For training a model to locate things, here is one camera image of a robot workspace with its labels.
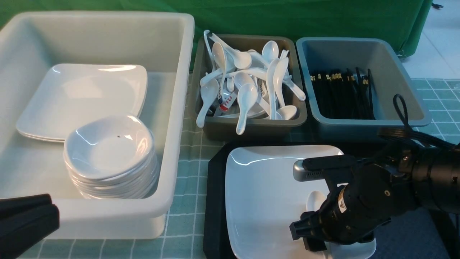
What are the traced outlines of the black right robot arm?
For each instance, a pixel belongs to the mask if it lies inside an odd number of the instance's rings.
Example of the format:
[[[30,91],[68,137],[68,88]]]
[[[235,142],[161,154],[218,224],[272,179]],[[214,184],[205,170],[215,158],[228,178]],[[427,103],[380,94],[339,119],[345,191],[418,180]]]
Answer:
[[[344,154],[295,162],[296,180],[324,179],[329,189],[318,210],[289,226],[306,250],[324,251],[327,242],[371,242],[376,228],[417,208],[459,213],[459,145],[410,127],[381,128],[378,136],[388,144],[368,158]]]

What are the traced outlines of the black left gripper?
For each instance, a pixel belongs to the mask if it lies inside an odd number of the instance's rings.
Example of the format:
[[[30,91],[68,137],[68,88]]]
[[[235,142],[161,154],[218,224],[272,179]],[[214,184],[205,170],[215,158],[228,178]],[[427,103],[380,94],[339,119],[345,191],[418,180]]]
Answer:
[[[60,213],[51,195],[0,201],[0,257],[17,259],[60,227]]]

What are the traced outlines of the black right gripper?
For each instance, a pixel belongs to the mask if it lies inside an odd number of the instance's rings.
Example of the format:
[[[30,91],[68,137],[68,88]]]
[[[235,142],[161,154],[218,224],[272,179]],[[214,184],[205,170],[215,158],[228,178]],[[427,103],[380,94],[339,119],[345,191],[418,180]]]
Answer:
[[[326,242],[370,242],[376,228],[417,208],[411,182],[395,172],[392,166],[378,164],[321,170],[329,188],[327,198],[318,210],[302,213],[290,224],[292,239],[302,239],[312,252],[324,250]]]

